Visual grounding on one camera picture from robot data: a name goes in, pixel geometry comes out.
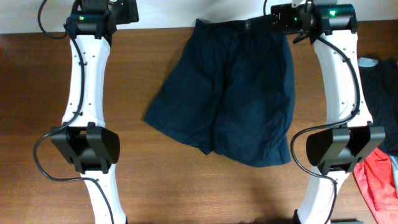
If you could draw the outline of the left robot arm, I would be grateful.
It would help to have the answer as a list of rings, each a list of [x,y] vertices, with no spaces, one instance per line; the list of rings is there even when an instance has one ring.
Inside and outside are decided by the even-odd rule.
[[[135,0],[75,1],[65,23],[72,51],[68,104],[50,140],[84,181],[95,223],[128,222],[118,194],[119,136],[106,129],[103,90],[113,34],[139,20]]]

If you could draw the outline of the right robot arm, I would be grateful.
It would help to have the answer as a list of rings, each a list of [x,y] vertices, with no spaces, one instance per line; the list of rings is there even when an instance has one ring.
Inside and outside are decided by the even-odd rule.
[[[293,223],[331,223],[338,192],[354,171],[384,140],[385,130],[373,123],[364,97],[357,58],[358,22],[354,6],[336,1],[275,3],[272,28],[295,34],[294,43],[309,39],[319,59],[326,96],[326,123],[303,129],[312,168],[296,164],[310,175],[303,202]]]

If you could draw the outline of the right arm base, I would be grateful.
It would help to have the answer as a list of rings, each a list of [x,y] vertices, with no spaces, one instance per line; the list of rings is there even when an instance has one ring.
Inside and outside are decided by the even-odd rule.
[[[359,220],[332,220],[330,224],[364,224],[363,221]]]

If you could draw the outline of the navy blue shorts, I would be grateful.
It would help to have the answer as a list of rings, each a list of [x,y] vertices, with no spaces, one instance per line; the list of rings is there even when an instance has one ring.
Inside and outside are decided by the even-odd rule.
[[[290,162],[294,65],[270,17],[197,20],[144,115],[166,136],[253,167]]]

